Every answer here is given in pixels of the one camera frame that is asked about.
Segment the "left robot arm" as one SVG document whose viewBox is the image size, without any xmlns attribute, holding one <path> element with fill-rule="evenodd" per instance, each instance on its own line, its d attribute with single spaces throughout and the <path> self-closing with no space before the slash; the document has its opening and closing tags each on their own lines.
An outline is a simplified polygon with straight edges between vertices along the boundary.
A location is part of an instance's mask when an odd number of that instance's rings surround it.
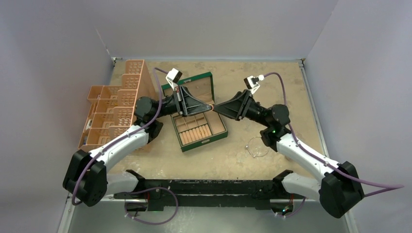
<svg viewBox="0 0 412 233">
<path fill-rule="evenodd" d="M 63 187 L 72 194 L 71 203 L 87 206 L 97 204 L 108 189 L 108 171 L 125 156 L 153 141 L 160 133 L 163 123 L 157 118 L 173 115 L 193 116 L 213 110 L 192 96 L 185 86 L 177 86 L 171 96 L 154 100 L 140 97 L 136 101 L 136 121 L 125 132 L 108 143 L 89 152 L 76 151 L 69 163 Z"/>
</svg>

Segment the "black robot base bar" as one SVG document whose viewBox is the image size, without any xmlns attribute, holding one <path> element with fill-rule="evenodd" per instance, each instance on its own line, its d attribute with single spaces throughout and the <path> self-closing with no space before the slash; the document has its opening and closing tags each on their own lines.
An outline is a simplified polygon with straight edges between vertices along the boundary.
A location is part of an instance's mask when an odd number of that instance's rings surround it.
<svg viewBox="0 0 412 233">
<path fill-rule="evenodd" d="M 272 180 L 170 180 L 137 177 L 132 191 L 114 194 L 115 199 L 144 199 L 149 211 L 162 211 L 166 206 L 180 207 L 250 207 L 271 210 L 279 215 L 297 209 L 293 201 L 300 198 L 281 187 L 280 176 Z"/>
</svg>

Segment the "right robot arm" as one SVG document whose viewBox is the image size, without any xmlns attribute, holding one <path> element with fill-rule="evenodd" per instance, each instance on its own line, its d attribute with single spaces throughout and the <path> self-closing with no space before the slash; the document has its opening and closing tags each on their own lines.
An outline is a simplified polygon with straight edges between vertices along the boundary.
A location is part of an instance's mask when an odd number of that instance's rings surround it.
<svg viewBox="0 0 412 233">
<path fill-rule="evenodd" d="M 315 200 L 335 218 L 341 218 L 365 198 L 353 164 L 339 163 L 312 148 L 305 148 L 305 144 L 287 128 L 290 118 L 286 105 L 262 107 L 249 90 L 244 90 L 232 99 L 214 105 L 213 110 L 233 120 L 247 118 L 265 126 L 260 131 L 264 145 L 292 159 L 313 176 L 308 178 L 287 172 L 273 184 L 276 196 L 283 198 L 291 193 Z"/>
</svg>

